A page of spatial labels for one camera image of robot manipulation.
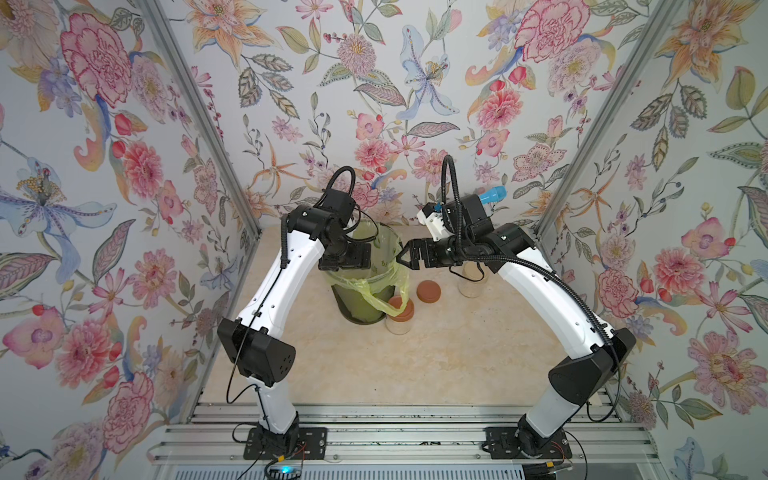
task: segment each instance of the black mounting plate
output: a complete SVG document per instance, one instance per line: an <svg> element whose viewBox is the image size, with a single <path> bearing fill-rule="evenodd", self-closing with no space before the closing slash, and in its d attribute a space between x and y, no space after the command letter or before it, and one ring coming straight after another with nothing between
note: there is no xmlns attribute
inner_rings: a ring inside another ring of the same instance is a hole
<svg viewBox="0 0 768 480"><path fill-rule="evenodd" d="M488 445L488 451L491 453L492 460L504 460L511 458L525 458L520 452L518 447L518 440L515 437L517 427L487 427L485 429L485 442ZM563 452L565 458L571 458L573 453L571 452L571 445L565 438L565 433L562 429L556 431L552 436L550 442L557 442ZM551 443L548 443L544 448L537 452L537 455L541 454L540 458L559 460L563 458L560 450L557 450Z"/></svg>
<svg viewBox="0 0 768 480"><path fill-rule="evenodd" d="M245 451L243 452L243 458L245 460L256 460L261 455L262 460L271 460L281 455L285 455L285 452L279 452L275 448L262 447L261 439L257 437L259 429L251 429L248 432L248 440L246 440ZM305 460L324 460L326 457L326 443L328 441L328 429L323 428L307 428L299 427L299 440L298 444L306 443L306 447L302 452Z"/></svg>

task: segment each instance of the plastic container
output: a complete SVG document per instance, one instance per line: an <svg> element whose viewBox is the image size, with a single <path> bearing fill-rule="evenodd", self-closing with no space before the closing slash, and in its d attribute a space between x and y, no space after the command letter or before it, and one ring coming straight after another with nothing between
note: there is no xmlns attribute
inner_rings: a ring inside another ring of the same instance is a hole
<svg viewBox="0 0 768 480"><path fill-rule="evenodd" d="M364 238L374 233L376 225L370 220L361 220L350 236ZM379 235L371 243L369 269L326 272L326 279L331 284L336 304L344 318L358 325L370 325L387 314L398 316L406 309L406 306L395 308L387 303L396 289L400 290L405 300L408 299L408 270L395 259L400 250L399 235L391 227L380 224Z"/></svg>
<svg viewBox="0 0 768 480"><path fill-rule="evenodd" d="M477 298L485 291L485 284L488 282L490 271L485 271L485 277L474 262L464 262L462 275L469 279L476 280L472 282L463 278L458 279L458 291L467 298Z"/></svg>
<svg viewBox="0 0 768 480"><path fill-rule="evenodd" d="M389 304L395 308L399 308L402 305L402 297L396 295L389 299ZM405 335L413 328L413 314L415 313L415 307L413 300L408 300L406 304L406 310L400 313L398 316L387 315L385 325L387 330L395 335Z"/></svg>

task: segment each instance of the metal profile bar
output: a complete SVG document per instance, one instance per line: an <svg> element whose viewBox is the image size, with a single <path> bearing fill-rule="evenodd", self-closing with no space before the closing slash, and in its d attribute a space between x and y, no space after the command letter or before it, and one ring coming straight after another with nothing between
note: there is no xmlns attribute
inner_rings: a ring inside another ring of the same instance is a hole
<svg viewBox="0 0 768 480"><path fill-rule="evenodd" d="M539 239L543 238L550 226L554 224L554 219L560 213L563 205L565 205L565 201L570 196L571 190L573 190L576 181L581 176L581 172L584 171L590 159L598 154L596 149L600 144L600 140L602 140L605 132L612 125L621 105L629 97L632 88L640 78L643 68L653 57L654 48L683 3L683 0L664 0L663 2L658 2L659 5L651 13L645 29L637 40L637 45L630 54L629 59L627 59L624 73L618 79L617 84L608 95L598 114L594 116L592 128L584 137L584 143L576 152L576 157L571 162L571 167L555 191L554 197L544 215L541 216L541 221L536 228L536 236Z"/></svg>
<svg viewBox="0 0 768 480"><path fill-rule="evenodd" d="M158 0L137 0L139 9L144 13L144 21L149 24L154 40L165 55L165 60L174 78L178 82L181 94L190 107L190 114L196 125L200 127L200 135L211 149L214 161L219 167L219 174L230 191L237 213L243 219L251 237L258 238L261 229L256 217L253 215L246 201L243 189L237 181L237 175L229 161L229 156L221 137L216 132L214 122L208 116L208 112L197 89L197 84L192 78L189 65L184 60L173 29L170 27L165 12Z"/></svg>

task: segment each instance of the pink flower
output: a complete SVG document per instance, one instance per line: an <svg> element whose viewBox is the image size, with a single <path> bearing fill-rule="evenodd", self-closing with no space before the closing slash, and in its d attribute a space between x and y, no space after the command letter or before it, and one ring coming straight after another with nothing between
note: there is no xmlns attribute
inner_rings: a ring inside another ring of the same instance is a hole
<svg viewBox="0 0 768 480"><path fill-rule="evenodd" d="M598 277L600 300L618 318L628 318L637 311L638 291L632 279L618 270L608 269Z"/></svg>
<svg viewBox="0 0 768 480"><path fill-rule="evenodd" d="M197 145L187 135L181 135L181 146L184 147L190 157L197 156Z"/></svg>
<svg viewBox="0 0 768 480"><path fill-rule="evenodd" d="M601 53L600 45L589 38L568 47L549 64L549 91L557 93L581 83Z"/></svg>
<svg viewBox="0 0 768 480"><path fill-rule="evenodd" d="M600 245L600 255L608 268L624 272L634 255L634 240L613 235Z"/></svg>
<svg viewBox="0 0 768 480"><path fill-rule="evenodd" d="M720 407L725 406L725 394L730 399L730 408L742 415L750 413L755 405L768 407L768 392L760 383L768 382L768 370L750 362L757 358L752 349L737 352L739 337L728 330L725 336L709 332L704 344L690 339L688 356L699 366L694 369L694 389L704 395L712 394L712 400Z"/></svg>
<svg viewBox="0 0 768 480"><path fill-rule="evenodd" d="M366 138L376 138L382 133L384 129L384 122L382 116L374 117L373 115L360 114L357 116L357 139L365 140Z"/></svg>
<svg viewBox="0 0 768 480"><path fill-rule="evenodd" d="M547 124L547 136L550 138L558 138L563 133L563 116L558 115L555 118L550 118Z"/></svg>
<svg viewBox="0 0 768 480"><path fill-rule="evenodd" d="M184 228L181 229L181 236L189 243L195 243L203 238L203 223L197 220L184 220Z"/></svg>
<svg viewBox="0 0 768 480"><path fill-rule="evenodd" d="M520 114L522 107L518 92L511 89L494 91L480 108L478 123L488 130L506 127Z"/></svg>
<svg viewBox="0 0 768 480"><path fill-rule="evenodd" d="M194 66L194 65L190 67L190 72L192 72L192 76L194 77L194 81L195 81L195 83L197 84L198 87L200 87L200 88L212 88L213 87L212 84L206 83L206 82L208 82L210 80L210 74L208 72L205 72L205 73L202 73L202 74L198 75L197 74L197 67Z"/></svg>
<svg viewBox="0 0 768 480"><path fill-rule="evenodd" d="M152 380L137 372L130 382L122 382L118 393L109 400L104 418L104 447L111 452L123 452L141 434L151 413L154 387Z"/></svg>
<svg viewBox="0 0 768 480"><path fill-rule="evenodd" d="M419 158L413 161L413 176L416 178L426 178L432 185L440 185L440 175L442 172L442 159L448 154L445 150L437 151L436 148L430 150L427 154L422 152Z"/></svg>
<svg viewBox="0 0 768 480"><path fill-rule="evenodd" d="M87 480L101 463L104 433L101 420L77 422L57 434L51 461L45 466L48 480Z"/></svg>
<svg viewBox="0 0 768 480"><path fill-rule="evenodd" d="M154 147L148 147L143 141L130 144L123 157L123 169L131 190L141 198L152 198L160 190L163 180L163 167L160 155Z"/></svg>
<svg viewBox="0 0 768 480"><path fill-rule="evenodd" d="M384 140L372 138L366 140L355 150L355 158L364 167L375 169L383 166L392 152Z"/></svg>
<svg viewBox="0 0 768 480"><path fill-rule="evenodd" d="M134 298L144 299L144 309L149 310L157 306L157 299L170 295L176 291L176 263L174 259L165 254L161 248L155 253L144 252L144 263L136 262L136 270L139 274L134 278Z"/></svg>
<svg viewBox="0 0 768 480"><path fill-rule="evenodd" d="M303 137L299 129L289 124L287 120L283 120L280 117L275 118L276 120L272 120L272 131L275 132L280 140L285 137L286 140L296 143L296 141Z"/></svg>
<svg viewBox="0 0 768 480"><path fill-rule="evenodd" d="M589 7L582 0L537 0L523 17L515 48L523 47L523 60L554 57L576 42L587 20Z"/></svg>
<svg viewBox="0 0 768 480"><path fill-rule="evenodd" d="M176 195L176 187L170 180L166 180L160 193L157 195L157 203L160 205L160 216L163 220L173 224L172 217L177 217L184 212L184 206L181 199Z"/></svg>
<svg viewBox="0 0 768 480"><path fill-rule="evenodd" d="M99 298L103 298L103 300L92 303L91 306L88 307L88 312L94 313L104 309L104 316L106 317L112 313L113 306L123 304L123 299L119 298L118 294L123 291L123 288L136 280L134 276L129 276L123 281L124 275L125 270L121 268L118 269L118 276L115 279L112 278L112 274L109 272L104 275L104 282L107 284L107 288L105 289L97 285L93 289L93 294Z"/></svg>
<svg viewBox="0 0 768 480"><path fill-rule="evenodd" d="M509 137L509 130L506 128L501 131L491 130L480 139L477 149L489 157L497 157L502 151L507 137Z"/></svg>
<svg viewBox="0 0 768 480"><path fill-rule="evenodd" d="M704 259L726 256L730 249L724 240L725 230L716 217L705 220L682 237L683 246Z"/></svg>
<svg viewBox="0 0 768 480"><path fill-rule="evenodd" d="M80 381L95 379L107 363L112 347L109 328L98 320L86 319L72 327L56 356L61 386L76 389Z"/></svg>
<svg viewBox="0 0 768 480"><path fill-rule="evenodd" d="M530 180L543 174L547 169L565 157L565 150L552 150L544 144L536 144L525 155L515 157L513 182Z"/></svg>
<svg viewBox="0 0 768 480"><path fill-rule="evenodd" d="M339 59L356 77L362 77L376 66L373 45L361 35L351 34L339 45Z"/></svg>
<svg viewBox="0 0 768 480"><path fill-rule="evenodd" d="M134 83L134 97L141 102L152 118L164 124L168 97L163 79L160 78L154 62L149 58L136 55L131 76Z"/></svg>
<svg viewBox="0 0 768 480"><path fill-rule="evenodd" d="M484 184L490 184L493 181L498 182L498 172L488 162L475 167L475 177L477 180L482 180Z"/></svg>
<svg viewBox="0 0 768 480"><path fill-rule="evenodd" d="M358 182L355 184L355 190L352 191L352 198L355 199L361 209L365 210L379 202L379 191L375 188L372 189L368 184Z"/></svg>
<svg viewBox="0 0 768 480"><path fill-rule="evenodd" d="M409 152L415 151L421 153L424 151L419 148L424 146L424 142L420 141L419 137L411 137L409 140L406 135L403 135L400 138L400 142L397 140L392 141L392 145L395 146L395 150L393 151L394 154L405 154L406 157L408 157Z"/></svg>
<svg viewBox="0 0 768 480"><path fill-rule="evenodd" d="M53 352L61 345L64 320L55 308L31 316L2 337L3 345L24 361L41 369L53 360Z"/></svg>
<svg viewBox="0 0 768 480"><path fill-rule="evenodd" d="M194 199L205 205L205 210L209 215L216 211L216 202L219 200L218 185L216 183L216 168L213 161L209 158L205 166L195 167Z"/></svg>
<svg viewBox="0 0 768 480"><path fill-rule="evenodd" d="M90 13L70 15L69 31L61 33L61 51L91 100L98 95L112 108L126 101L131 89L131 62L111 26Z"/></svg>
<svg viewBox="0 0 768 480"><path fill-rule="evenodd" d="M301 0L304 5L297 6L296 11L299 13L305 13L305 15L301 15L302 19L311 17L312 14L314 14L315 18L320 20L320 12L327 12L333 8L333 5L324 5L324 1L325 0Z"/></svg>
<svg viewBox="0 0 768 480"><path fill-rule="evenodd" d="M707 317L713 318L719 313L723 323L725 323L725 326L727 326L731 332L736 333L736 330L733 329L733 325L738 326L745 332L749 332L752 329L752 326L742 319L736 318L734 315L749 315L752 313L750 309L745 306L728 306L729 303L733 302L739 296L739 293L736 290L728 290L721 298L718 295L718 288L719 284L717 282L710 282L709 296L705 295L701 290L695 289L695 292L702 303L712 307L707 310Z"/></svg>
<svg viewBox="0 0 768 480"><path fill-rule="evenodd" d="M687 295L704 281L704 265L682 248L665 248L656 255L654 273L659 283L672 293Z"/></svg>

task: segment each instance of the trash can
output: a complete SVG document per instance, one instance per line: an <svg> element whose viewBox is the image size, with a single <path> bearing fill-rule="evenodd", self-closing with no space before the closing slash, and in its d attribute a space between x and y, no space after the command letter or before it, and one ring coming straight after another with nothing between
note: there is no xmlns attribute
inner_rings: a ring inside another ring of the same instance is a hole
<svg viewBox="0 0 768 480"><path fill-rule="evenodd" d="M352 238L370 237L376 233L376 224L361 220L352 232ZM371 267L367 270L339 270L326 272L339 311L352 323L370 325L389 314L398 316L408 303L409 272L397 263L396 255L402 249L400 236L379 223L379 234L371 242ZM389 305L396 290L403 298L399 309Z"/></svg>

